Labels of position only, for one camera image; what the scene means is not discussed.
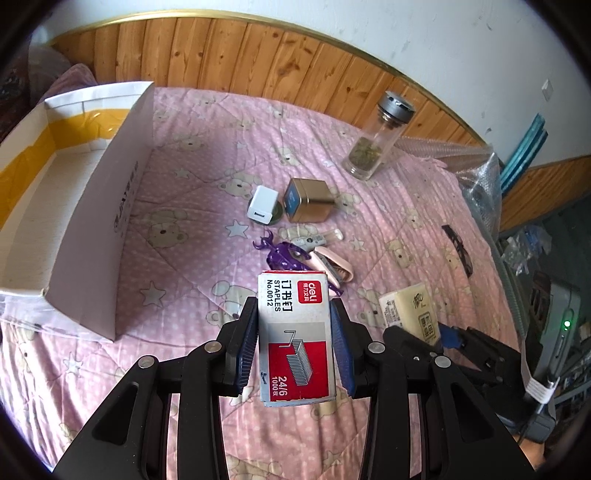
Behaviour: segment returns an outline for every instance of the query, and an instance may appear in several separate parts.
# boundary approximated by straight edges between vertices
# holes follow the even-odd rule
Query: wooden wall panel
[[[320,41],[285,32],[273,59],[263,97],[294,103]]]
[[[298,90],[295,104],[324,112],[352,57],[340,48],[321,44]]]
[[[168,67],[176,24],[176,18],[154,18],[146,23],[141,79],[152,80],[158,87],[168,85]]]
[[[283,30],[267,25],[249,24],[242,39],[230,91],[261,97]]]
[[[168,65],[168,86],[197,88],[210,18],[179,18]]]
[[[197,84],[199,88],[219,92],[230,91],[232,73],[245,30],[246,23],[243,21],[222,19],[212,21]]]
[[[325,113],[352,124],[381,73],[376,65],[354,57],[335,87]]]
[[[95,77],[99,83],[116,81],[117,43],[119,25],[107,25],[96,29],[95,35]]]
[[[503,199],[501,230],[538,218],[591,192],[591,156],[530,168]]]
[[[481,140],[399,76],[301,33],[242,20],[159,18],[62,35],[55,48],[98,82],[151,79],[295,103],[361,127],[386,90],[417,114],[407,134],[459,144]],[[502,229],[591,191],[591,157],[528,170],[504,199]]]
[[[146,20],[126,22],[119,26],[115,63],[117,82],[130,82],[141,78],[145,29]]]
[[[353,118],[353,125],[359,128],[363,127],[365,121],[369,118],[370,115],[374,115],[374,110],[376,108],[376,103],[379,101],[380,97],[384,94],[384,92],[388,89],[388,87],[394,81],[394,76],[390,75],[387,72],[382,72],[378,75],[377,80],[369,89],[367,97],[361,104],[361,107],[357,111],[355,117]]]
[[[96,31],[74,33],[57,40],[54,47],[72,63],[84,63],[94,71]]]

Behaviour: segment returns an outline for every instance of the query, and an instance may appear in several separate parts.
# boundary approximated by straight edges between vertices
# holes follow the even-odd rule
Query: metal bottle cap
[[[378,105],[388,115],[393,116],[403,124],[409,123],[415,114],[415,109],[409,102],[392,92],[385,92]]]

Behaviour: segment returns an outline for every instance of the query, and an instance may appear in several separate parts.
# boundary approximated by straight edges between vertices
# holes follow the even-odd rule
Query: gold trim
[[[113,17],[107,20],[102,20],[100,22],[91,23],[89,25],[84,25],[83,27],[77,27],[72,30],[69,30],[65,33],[62,33],[52,39],[49,42],[49,45],[53,45],[62,37],[67,35],[71,35],[74,33],[81,33],[89,30],[95,30],[100,27],[106,27],[107,25],[114,25],[120,24],[125,22],[133,22],[136,20],[152,20],[154,18],[187,18],[187,17],[199,17],[199,18],[220,18],[223,20],[242,20],[246,22],[254,22],[264,25],[270,25],[273,27],[279,27],[283,30],[289,30],[295,33],[299,33],[302,35],[306,35],[308,37],[315,38],[322,42],[328,43],[334,47],[340,48],[351,55],[355,55],[356,57],[360,57],[367,62],[379,67],[380,69],[384,70],[385,72],[394,75],[396,77],[402,78],[405,82],[407,82],[410,86],[418,90],[422,95],[427,97],[428,100],[432,101],[437,105],[440,109],[445,111],[449,116],[451,116],[461,127],[463,127],[470,135],[478,140],[481,144],[486,144],[486,141],[477,134],[470,125],[468,125],[456,112],[454,112],[451,108],[449,108],[445,103],[443,103],[439,98],[429,92],[426,88],[422,87],[422,85],[418,84],[415,80],[408,77],[407,75],[403,74],[401,71],[397,70],[396,68],[392,67],[391,65],[387,64],[386,62],[380,60],[369,53],[354,47],[353,45],[346,43],[342,40],[337,38],[331,37],[329,35],[317,32],[315,30],[311,30],[306,27],[302,27],[300,25],[296,25],[290,22],[285,22],[283,20],[276,20],[274,18],[262,17],[260,15],[251,15],[251,14],[244,14],[239,12],[230,12],[225,10],[208,10],[208,9],[172,9],[172,10],[156,10],[151,12],[143,12],[139,14],[129,14],[129,15],[122,15],[120,17]]]

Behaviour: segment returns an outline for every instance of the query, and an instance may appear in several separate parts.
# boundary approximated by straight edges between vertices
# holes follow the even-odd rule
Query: yellow tape
[[[0,228],[56,150],[113,138],[128,113],[124,108],[94,110],[50,123],[0,171]]]
[[[97,138],[111,139],[125,120],[129,109],[93,110],[49,124],[56,149],[82,145]]]

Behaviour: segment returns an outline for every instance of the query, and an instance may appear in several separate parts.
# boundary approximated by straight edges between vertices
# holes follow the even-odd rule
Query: bed
[[[372,180],[340,167],[355,127],[299,106],[233,93],[163,87],[155,93],[155,148],[133,206],[121,259],[115,343],[84,342],[3,324],[2,400],[31,446],[53,466],[95,408],[142,355],[186,355],[216,337],[256,294],[263,227],[245,215],[259,184],[283,192],[292,177],[325,179],[336,209],[303,232],[339,228],[331,244],[355,268],[343,301],[380,339],[377,298],[425,281],[439,321],[474,326],[517,347],[511,312],[491,250],[455,176],[433,159],[399,153]],[[441,229],[460,234],[472,258],[467,278]],[[296,234],[282,221],[282,238]],[[253,367],[256,372],[256,360]],[[230,477],[355,479],[368,404],[338,388],[333,402],[265,408],[252,374],[238,398],[221,399]],[[411,401],[417,454],[418,418]],[[168,478],[176,477],[173,400]]]

